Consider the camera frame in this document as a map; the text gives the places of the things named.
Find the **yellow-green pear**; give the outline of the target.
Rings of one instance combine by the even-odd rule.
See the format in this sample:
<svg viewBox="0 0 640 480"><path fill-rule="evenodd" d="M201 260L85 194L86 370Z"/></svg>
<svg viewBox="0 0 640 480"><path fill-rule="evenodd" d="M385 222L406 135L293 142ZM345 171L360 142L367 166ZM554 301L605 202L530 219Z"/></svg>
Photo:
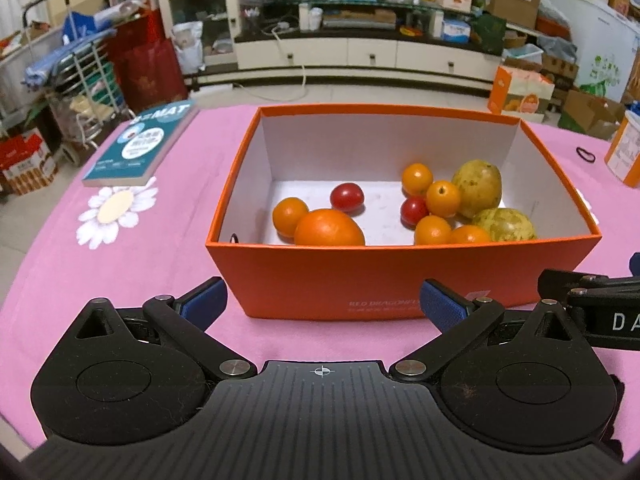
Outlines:
<svg viewBox="0 0 640 480"><path fill-rule="evenodd" d="M525 242L537 238L533 222L513 208L484 209L472 218L472 223L484 229L493 242Z"/></svg>
<svg viewBox="0 0 640 480"><path fill-rule="evenodd" d="M502 197L502 177L491 162L473 159L465 162L451 182L459 189L461 202L458 213L472 219L478 212L496 208Z"/></svg>

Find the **large orange fruit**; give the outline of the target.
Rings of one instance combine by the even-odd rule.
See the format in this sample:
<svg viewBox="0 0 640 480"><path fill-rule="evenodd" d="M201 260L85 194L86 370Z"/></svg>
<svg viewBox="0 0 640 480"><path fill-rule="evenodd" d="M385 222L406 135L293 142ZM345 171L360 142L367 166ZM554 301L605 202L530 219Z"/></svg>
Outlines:
<svg viewBox="0 0 640 480"><path fill-rule="evenodd" d="M347 214L335 209L317 209L297 223L294 244L300 246L364 246L362 229Z"/></svg>

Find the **red tomato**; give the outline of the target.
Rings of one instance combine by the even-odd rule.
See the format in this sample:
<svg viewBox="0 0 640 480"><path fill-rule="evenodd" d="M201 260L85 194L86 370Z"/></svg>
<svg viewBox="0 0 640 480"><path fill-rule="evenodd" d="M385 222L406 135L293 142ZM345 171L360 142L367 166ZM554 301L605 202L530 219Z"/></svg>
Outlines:
<svg viewBox="0 0 640 480"><path fill-rule="evenodd" d="M363 190L356 183L341 183L332 190L330 203L334 209L352 214L360 210L364 204Z"/></svg>
<svg viewBox="0 0 640 480"><path fill-rule="evenodd" d="M414 229L429 214L425 200L420 196L409 196L400 206L400 220L410 229Z"/></svg>

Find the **pink floral tablecloth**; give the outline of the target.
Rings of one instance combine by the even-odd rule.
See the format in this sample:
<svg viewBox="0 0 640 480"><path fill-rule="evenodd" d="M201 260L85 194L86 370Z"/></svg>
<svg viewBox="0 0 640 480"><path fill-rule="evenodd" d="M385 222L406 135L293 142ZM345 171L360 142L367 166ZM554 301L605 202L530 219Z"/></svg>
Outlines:
<svg viewBox="0 0 640 480"><path fill-rule="evenodd" d="M31 446L43 433L29 400L39 367L86 302L106 297L137 307L180 295L216 273L205 237L232 159L253 119L248 105L204 110L158 168L151 192L105 244L88 221L100 192L73 182L36 236L1 309L1 413ZM215 337L256 363L267 360L391 363L435 335L427 320L299 322L255 320L236 301Z"/></svg>

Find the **orange white canister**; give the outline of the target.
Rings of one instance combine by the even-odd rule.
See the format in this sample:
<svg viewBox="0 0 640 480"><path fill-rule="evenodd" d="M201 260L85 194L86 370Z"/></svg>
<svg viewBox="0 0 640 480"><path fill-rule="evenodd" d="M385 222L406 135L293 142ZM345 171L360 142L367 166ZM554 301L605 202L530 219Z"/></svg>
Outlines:
<svg viewBox="0 0 640 480"><path fill-rule="evenodd" d="M627 110L605 155L612 174L630 188L640 182L640 122L639 115Z"/></svg>

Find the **small orange front left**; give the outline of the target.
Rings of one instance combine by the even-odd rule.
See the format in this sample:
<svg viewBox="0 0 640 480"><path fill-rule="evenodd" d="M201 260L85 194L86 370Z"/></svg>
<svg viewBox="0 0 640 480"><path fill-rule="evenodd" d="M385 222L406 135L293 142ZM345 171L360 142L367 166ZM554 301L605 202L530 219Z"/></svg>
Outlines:
<svg viewBox="0 0 640 480"><path fill-rule="evenodd" d="M287 197L280 200L273 208L271 220L277 233L284 238L292 238L299 221L308 214L305 202L297 197Z"/></svg>

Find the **teal paperback book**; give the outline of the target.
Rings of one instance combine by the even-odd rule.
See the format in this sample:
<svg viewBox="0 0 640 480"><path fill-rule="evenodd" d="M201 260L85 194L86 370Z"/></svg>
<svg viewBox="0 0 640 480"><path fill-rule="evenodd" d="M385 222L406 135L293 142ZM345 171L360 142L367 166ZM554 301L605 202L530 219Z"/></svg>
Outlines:
<svg viewBox="0 0 640 480"><path fill-rule="evenodd" d="M197 114L196 104L184 100L137 115L91 166L82 183L88 188L144 185Z"/></svg>

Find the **orange fruit carton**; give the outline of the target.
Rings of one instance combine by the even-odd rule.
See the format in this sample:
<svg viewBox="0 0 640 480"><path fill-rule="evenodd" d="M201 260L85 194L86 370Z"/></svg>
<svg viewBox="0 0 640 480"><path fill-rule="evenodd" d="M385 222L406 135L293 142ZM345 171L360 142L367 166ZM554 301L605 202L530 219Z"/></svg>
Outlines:
<svg viewBox="0 0 640 480"><path fill-rule="evenodd" d="M553 91L554 84L538 72L500 65L487 108L495 115L509 115L541 124Z"/></svg>

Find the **orange cardboard box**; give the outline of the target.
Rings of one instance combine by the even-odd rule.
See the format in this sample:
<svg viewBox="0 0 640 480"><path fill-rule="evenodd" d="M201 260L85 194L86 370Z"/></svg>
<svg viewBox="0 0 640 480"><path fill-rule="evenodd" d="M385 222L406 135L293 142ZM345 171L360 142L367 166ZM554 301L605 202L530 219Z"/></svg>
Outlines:
<svg viewBox="0 0 640 480"><path fill-rule="evenodd" d="M527 242L418 246L400 221L400 175L423 162L439 178L484 159L502 175L504 206L521 211ZM273 208L297 197L323 208L335 185L363 188L361 247L288 244ZM260 108L222 189L206 246L246 314L284 320L390 320L421 315L434 278L460 295L529 304L547 268L572 270L601 233L548 148L518 118L411 105Z"/></svg>

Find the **white mini fridge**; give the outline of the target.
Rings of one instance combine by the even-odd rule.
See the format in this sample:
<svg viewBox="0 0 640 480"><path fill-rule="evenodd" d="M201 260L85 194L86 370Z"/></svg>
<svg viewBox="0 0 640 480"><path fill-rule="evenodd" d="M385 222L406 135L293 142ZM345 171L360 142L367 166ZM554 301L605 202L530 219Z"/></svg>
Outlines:
<svg viewBox="0 0 640 480"><path fill-rule="evenodd" d="M620 102L639 49L639 26L599 0L550 2L570 24L577 47L576 86Z"/></svg>

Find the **red white carton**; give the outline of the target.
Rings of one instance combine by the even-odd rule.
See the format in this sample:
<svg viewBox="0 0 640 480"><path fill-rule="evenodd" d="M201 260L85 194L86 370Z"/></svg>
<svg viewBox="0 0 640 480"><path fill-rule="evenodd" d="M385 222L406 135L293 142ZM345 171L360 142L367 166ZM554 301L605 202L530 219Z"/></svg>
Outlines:
<svg viewBox="0 0 640 480"><path fill-rule="evenodd" d="M58 173L58 166L37 128L1 142L1 177L16 195L46 188Z"/></svg>

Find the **metal shopping trolley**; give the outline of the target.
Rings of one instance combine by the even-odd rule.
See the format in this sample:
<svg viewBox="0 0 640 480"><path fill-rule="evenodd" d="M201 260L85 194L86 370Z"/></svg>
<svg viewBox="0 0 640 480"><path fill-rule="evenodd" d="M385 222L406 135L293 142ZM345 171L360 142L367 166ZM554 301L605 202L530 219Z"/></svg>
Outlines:
<svg viewBox="0 0 640 480"><path fill-rule="evenodd" d="M117 81L107 44L110 23L96 24L65 3L62 26L36 37L26 4L16 49L1 58L1 128L27 125L48 110L61 133L61 151L76 167L99 148L107 133L134 116Z"/></svg>

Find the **white TV cabinet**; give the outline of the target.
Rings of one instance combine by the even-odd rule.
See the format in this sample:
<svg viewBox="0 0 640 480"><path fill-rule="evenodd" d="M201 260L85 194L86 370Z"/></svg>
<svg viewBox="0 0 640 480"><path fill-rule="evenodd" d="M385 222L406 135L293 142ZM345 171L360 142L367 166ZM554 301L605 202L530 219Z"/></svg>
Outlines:
<svg viewBox="0 0 640 480"><path fill-rule="evenodd" d="M314 37L237 42L236 62L247 78L332 78L400 86L488 91L501 64L497 55L418 40Z"/></svg>

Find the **brown cardboard box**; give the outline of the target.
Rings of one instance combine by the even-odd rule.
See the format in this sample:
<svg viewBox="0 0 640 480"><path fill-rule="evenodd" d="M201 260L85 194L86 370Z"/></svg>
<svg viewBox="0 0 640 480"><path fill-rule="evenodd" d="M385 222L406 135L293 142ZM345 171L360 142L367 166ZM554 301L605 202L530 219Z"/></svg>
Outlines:
<svg viewBox="0 0 640 480"><path fill-rule="evenodd" d="M510 24L534 29L540 0L484 0L487 12Z"/></svg>

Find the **white glass-door cabinet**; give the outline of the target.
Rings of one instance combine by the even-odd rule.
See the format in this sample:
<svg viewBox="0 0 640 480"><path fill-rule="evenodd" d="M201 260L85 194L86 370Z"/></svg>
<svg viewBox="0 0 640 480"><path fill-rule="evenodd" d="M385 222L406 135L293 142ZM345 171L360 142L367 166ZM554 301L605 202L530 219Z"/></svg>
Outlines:
<svg viewBox="0 0 640 480"><path fill-rule="evenodd" d="M201 22L204 63L209 70L236 70L234 40L241 31L239 0L158 0L167 37L175 25Z"/></svg>

